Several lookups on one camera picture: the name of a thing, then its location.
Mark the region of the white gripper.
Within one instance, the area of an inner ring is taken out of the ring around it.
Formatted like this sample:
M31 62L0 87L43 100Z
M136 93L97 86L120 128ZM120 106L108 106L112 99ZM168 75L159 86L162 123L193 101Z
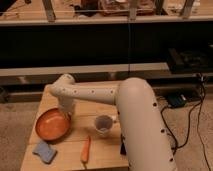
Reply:
M72 98L60 98L58 108L64 116L68 117L74 113L75 102Z

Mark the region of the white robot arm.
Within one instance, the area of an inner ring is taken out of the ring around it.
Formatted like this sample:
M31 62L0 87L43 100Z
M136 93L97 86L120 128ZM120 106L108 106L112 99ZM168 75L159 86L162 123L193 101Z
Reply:
M146 80L133 77L117 85L82 86L63 74L50 92L65 114L74 98L115 105L131 171L178 171L155 93Z

